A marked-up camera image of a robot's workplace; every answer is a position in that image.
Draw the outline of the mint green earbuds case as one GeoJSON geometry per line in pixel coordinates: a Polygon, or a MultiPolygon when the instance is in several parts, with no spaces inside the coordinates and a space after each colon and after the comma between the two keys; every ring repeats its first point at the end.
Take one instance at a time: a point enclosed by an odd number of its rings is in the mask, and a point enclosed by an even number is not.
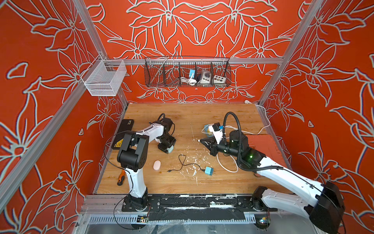
{"type": "Polygon", "coordinates": [[[174,147],[173,146],[171,146],[171,147],[169,147],[169,148],[167,148],[167,154],[170,154],[172,151],[173,151],[173,149],[174,149],[174,147]]]}

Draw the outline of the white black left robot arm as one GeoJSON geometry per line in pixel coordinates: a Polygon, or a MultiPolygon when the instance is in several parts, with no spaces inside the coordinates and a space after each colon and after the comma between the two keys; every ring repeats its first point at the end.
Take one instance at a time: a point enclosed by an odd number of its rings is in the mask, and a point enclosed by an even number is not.
{"type": "Polygon", "coordinates": [[[126,131],[118,151],[117,161],[126,172],[129,181],[129,194],[126,203],[137,211],[148,206],[148,189],[144,182],[143,167],[148,156],[149,143],[158,142],[158,149],[169,154],[173,151],[176,139],[169,133],[174,126],[171,119],[162,113],[150,126],[141,131],[126,131]]]}

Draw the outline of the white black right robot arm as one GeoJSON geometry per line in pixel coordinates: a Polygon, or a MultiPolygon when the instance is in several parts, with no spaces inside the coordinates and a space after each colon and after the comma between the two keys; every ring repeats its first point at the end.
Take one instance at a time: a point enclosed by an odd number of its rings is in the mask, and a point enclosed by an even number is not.
{"type": "Polygon", "coordinates": [[[252,195],[253,206],[284,210],[309,219],[318,229],[337,234],[343,224],[345,205],[338,186],[330,181],[321,183],[299,175],[252,148],[241,131],[232,131],[226,139],[222,129],[199,140],[212,156],[224,153],[236,157],[237,166],[244,171],[266,177],[292,192],[284,194],[265,186],[252,195]]]}

